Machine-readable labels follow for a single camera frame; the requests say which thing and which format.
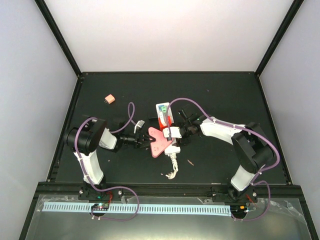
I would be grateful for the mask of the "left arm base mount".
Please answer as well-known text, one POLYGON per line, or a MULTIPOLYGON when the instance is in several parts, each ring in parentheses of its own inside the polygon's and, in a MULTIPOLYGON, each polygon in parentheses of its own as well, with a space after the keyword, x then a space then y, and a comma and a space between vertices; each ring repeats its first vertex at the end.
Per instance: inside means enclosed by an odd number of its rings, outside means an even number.
POLYGON ((102 201, 107 202, 112 200, 114 196, 122 195, 124 189, 115 188, 107 191, 97 191, 90 184, 83 182, 77 190, 78 199, 86 200, 89 202, 102 201))

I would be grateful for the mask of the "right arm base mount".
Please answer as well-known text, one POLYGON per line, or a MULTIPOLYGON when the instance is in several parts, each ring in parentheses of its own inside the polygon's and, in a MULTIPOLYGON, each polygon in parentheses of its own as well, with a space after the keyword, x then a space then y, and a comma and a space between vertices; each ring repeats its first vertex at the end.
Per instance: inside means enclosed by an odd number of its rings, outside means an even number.
POLYGON ((208 194, 214 202, 221 203, 249 203, 257 202, 257 193, 254 187, 248 186, 242 191, 237 190, 230 184, 218 184, 211 187, 208 194))

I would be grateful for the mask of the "pink triangular socket adapter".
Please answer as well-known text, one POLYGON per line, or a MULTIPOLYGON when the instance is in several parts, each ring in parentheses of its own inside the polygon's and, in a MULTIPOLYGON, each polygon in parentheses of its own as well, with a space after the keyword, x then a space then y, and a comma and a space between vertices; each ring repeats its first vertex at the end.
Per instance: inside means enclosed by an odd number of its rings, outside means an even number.
POLYGON ((148 134, 150 139, 154 138, 154 141, 150 143, 150 150, 153 158, 157 158, 161 155, 162 152, 164 152, 165 149, 173 142, 172 140, 167 140, 164 137, 163 132, 154 127, 148 128, 148 134))

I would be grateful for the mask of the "small pink plug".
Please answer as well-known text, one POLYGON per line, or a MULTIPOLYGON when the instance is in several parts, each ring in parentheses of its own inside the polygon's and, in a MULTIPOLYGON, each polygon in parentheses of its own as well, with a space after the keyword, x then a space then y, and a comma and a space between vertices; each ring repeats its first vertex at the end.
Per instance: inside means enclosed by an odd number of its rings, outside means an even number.
POLYGON ((112 104, 115 100, 116 99, 112 94, 109 94, 104 98, 104 102, 109 104, 109 105, 112 104))

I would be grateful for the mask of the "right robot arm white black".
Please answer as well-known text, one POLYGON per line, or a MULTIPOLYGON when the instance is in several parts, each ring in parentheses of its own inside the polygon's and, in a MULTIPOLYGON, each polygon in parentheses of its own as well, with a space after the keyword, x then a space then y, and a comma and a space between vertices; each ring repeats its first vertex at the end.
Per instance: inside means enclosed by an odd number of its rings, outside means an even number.
POLYGON ((208 114, 188 114, 183 108, 178 114, 183 121, 174 126, 179 127, 182 139, 197 134, 222 140, 234 147, 239 167, 226 189, 226 195, 232 202, 240 201, 258 175, 280 162, 279 151, 257 123, 234 124, 208 114))

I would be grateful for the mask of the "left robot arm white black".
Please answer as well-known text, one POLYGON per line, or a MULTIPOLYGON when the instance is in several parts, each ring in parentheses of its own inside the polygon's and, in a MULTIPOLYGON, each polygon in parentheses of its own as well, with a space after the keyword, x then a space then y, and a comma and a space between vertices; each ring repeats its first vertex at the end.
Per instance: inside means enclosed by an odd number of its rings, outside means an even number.
POLYGON ((99 164, 97 149, 101 147, 117 152, 123 145, 135 149, 149 147, 156 142, 156 138, 143 130, 144 124, 143 120, 139 120, 134 125, 133 133, 126 134, 125 124, 111 131, 107 128, 106 120, 88 117, 79 127, 72 127, 64 134, 64 142, 76 156, 83 181, 91 185, 89 193, 95 199, 103 199, 108 192, 107 186, 102 184, 105 175, 99 164))

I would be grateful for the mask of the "white power strip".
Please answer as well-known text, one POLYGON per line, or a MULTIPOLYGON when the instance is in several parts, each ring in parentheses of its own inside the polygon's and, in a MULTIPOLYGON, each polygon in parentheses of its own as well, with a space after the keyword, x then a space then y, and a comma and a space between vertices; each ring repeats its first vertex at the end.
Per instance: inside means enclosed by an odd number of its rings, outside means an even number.
POLYGON ((167 156, 180 153, 181 148, 178 146, 178 140, 182 138, 180 128, 173 126, 175 122, 172 110, 168 106, 168 102, 155 105, 159 128, 167 140, 169 138, 172 140, 171 144, 164 150, 164 154, 167 156))

